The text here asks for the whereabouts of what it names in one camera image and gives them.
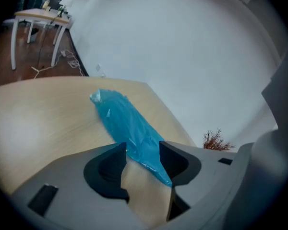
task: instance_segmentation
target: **black slot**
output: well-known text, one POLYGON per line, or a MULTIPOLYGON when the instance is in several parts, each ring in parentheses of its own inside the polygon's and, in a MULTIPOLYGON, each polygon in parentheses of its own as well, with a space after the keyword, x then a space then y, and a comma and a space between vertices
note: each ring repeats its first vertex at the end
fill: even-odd
POLYGON ((232 159, 221 158, 218 162, 231 165, 232 159))
POLYGON ((54 186, 43 185, 34 198, 30 201, 28 207, 35 213, 44 216, 57 191, 58 188, 54 186))

